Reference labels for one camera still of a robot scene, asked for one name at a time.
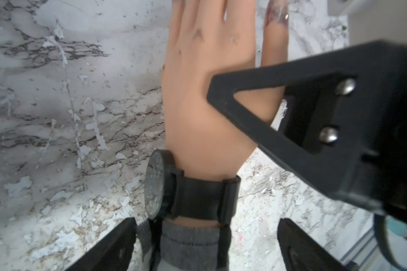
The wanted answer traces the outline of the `black wrist watch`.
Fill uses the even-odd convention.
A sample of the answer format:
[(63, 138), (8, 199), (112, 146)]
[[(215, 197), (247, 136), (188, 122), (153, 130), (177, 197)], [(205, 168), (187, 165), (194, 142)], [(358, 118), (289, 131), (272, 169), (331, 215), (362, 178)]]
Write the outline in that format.
[(205, 181), (184, 176), (173, 154), (155, 150), (145, 175), (144, 202), (148, 218), (218, 221), (229, 225), (236, 213), (241, 178)]

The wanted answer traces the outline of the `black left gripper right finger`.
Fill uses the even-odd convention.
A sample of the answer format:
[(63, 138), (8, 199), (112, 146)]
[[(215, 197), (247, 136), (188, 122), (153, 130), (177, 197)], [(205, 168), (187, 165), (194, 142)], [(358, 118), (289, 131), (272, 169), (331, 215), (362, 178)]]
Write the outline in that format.
[(290, 219), (280, 219), (277, 237), (287, 271), (346, 270)]

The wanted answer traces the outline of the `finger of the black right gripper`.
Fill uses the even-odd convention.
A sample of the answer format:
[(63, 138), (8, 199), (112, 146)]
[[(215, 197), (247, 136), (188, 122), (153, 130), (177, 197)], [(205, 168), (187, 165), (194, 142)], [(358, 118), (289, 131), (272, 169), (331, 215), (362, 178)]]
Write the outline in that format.
[[(340, 176), (358, 157), (350, 101), (337, 85), (354, 74), (309, 61), (213, 77), (208, 102), (251, 138), (271, 160), (298, 176)], [(278, 130), (241, 105), (234, 95), (283, 86), (288, 110)]]

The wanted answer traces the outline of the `checkered sleeve forearm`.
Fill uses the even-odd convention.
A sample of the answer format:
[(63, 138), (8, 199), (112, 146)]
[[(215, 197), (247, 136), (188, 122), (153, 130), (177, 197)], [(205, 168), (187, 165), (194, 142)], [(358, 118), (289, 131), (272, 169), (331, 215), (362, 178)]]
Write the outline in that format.
[(142, 271), (228, 271), (231, 228), (190, 228), (167, 221), (138, 225)]

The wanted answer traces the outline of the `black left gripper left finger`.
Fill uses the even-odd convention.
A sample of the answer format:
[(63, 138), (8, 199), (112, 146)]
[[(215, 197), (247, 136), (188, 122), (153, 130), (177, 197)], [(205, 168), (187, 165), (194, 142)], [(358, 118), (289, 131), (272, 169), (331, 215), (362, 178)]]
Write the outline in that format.
[(124, 219), (67, 271), (126, 271), (136, 243), (137, 223)]

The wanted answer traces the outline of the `mannequin hand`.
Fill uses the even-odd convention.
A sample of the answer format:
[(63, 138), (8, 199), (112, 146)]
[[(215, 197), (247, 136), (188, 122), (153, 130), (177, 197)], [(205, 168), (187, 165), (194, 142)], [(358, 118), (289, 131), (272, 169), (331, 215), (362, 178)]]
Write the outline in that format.
[(166, 146), (187, 177), (233, 179), (256, 149), (207, 100), (214, 75), (255, 65), (255, 1), (172, 2), (161, 88)]

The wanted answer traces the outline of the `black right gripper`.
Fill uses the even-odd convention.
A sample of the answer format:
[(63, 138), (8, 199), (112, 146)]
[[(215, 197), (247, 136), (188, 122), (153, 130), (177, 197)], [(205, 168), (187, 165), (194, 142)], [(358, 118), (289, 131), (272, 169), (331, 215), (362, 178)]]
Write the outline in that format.
[(323, 195), (407, 222), (407, 46), (288, 63), (278, 164)]

